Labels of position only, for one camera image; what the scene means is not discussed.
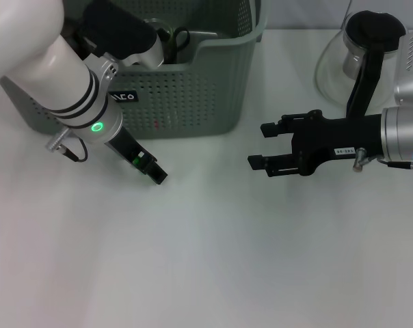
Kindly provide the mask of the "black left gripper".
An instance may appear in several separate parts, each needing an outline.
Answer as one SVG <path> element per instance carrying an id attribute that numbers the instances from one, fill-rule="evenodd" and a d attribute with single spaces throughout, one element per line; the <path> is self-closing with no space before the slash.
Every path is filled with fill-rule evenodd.
<path id="1" fill-rule="evenodd" d="M 106 143 L 113 151 L 128 163 L 148 176 L 155 184 L 165 180 L 168 174 L 158 165 L 156 158 L 133 138 L 127 129 L 121 128 L 118 134 Z"/>

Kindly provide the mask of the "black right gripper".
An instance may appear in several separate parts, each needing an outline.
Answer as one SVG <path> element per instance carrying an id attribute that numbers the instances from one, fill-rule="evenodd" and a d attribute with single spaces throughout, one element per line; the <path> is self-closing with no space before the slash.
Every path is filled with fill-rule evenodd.
<path id="1" fill-rule="evenodd" d="M 264 123 L 264 138 L 293 134 L 292 154 L 252 155 L 248 163 L 254 171 L 264 170 L 269 177 L 299 174 L 310 176 L 328 161 L 353 159 L 351 151 L 363 148 L 369 157 L 382 156 L 382 116 L 327 119 L 320 110 L 283 115 L 277 123 Z"/>

